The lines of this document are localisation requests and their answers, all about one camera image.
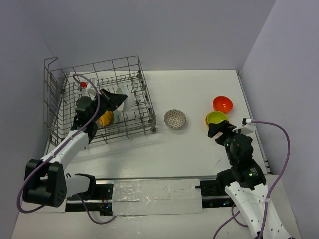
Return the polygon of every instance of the gray dish rack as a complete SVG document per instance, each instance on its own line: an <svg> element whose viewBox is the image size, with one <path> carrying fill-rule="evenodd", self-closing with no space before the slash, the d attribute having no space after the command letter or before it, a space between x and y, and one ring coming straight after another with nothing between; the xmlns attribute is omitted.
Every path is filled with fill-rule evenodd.
<svg viewBox="0 0 319 239"><path fill-rule="evenodd" d="M91 144L130 139L156 131L156 116L138 56L51 70L56 60L57 57L44 61L43 124L51 144L57 146L68 135L76 101L82 96L82 88L72 79L73 73L97 79L99 90L103 88L114 93L117 87L126 87L134 96L132 107L121 113L117 123L101 127L97 122L99 129Z"/></svg>

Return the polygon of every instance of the red object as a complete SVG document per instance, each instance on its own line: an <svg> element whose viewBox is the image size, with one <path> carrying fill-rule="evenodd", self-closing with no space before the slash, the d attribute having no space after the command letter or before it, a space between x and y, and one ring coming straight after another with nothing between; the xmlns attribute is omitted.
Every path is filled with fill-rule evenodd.
<svg viewBox="0 0 319 239"><path fill-rule="evenodd" d="M217 96L213 100L213 107L216 111L227 113L232 110L233 102L226 96Z"/></svg>
<svg viewBox="0 0 319 239"><path fill-rule="evenodd" d="M86 83L86 82L84 82L84 81L81 81L81 83L80 83L80 86L81 87L86 87L88 85L88 83Z"/></svg>

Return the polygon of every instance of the wall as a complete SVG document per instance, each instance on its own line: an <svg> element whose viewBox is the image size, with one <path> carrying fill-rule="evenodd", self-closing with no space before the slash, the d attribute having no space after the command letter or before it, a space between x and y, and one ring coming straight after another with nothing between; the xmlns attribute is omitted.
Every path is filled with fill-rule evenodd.
<svg viewBox="0 0 319 239"><path fill-rule="evenodd" d="M278 123L290 135L284 185L303 239L319 236L318 12L318 0L277 0L241 72L254 118ZM278 173L285 137L271 126L258 130Z"/></svg>
<svg viewBox="0 0 319 239"><path fill-rule="evenodd" d="M21 0L61 67L241 69L275 0Z"/></svg>
<svg viewBox="0 0 319 239"><path fill-rule="evenodd" d="M8 239L25 164L44 152L43 60L52 55L20 2L1 0L0 5L0 237Z"/></svg>

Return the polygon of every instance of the orange bowl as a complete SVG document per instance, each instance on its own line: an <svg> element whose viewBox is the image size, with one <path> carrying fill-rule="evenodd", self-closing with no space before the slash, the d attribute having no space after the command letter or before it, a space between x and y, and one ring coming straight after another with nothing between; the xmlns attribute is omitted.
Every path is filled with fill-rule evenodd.
<svg viewBox="0 0 319 239"><path fill-rule="evenodd" d="M213 107L216 111L228 113L233 109L233 102L226 96L217 96L213 100Z"/></svg>

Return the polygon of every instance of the speckled bowl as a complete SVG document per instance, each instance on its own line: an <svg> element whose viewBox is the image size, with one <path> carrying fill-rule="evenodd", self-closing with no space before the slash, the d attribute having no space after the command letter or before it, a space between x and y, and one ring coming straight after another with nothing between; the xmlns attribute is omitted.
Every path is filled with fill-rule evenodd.
<svg viewBox="0 0 319 239"><path fill-rule="evenodd" d="M186 115L180 110L169 110L165 113L164 122L172 129L180 129L186 124Z"/></svg>

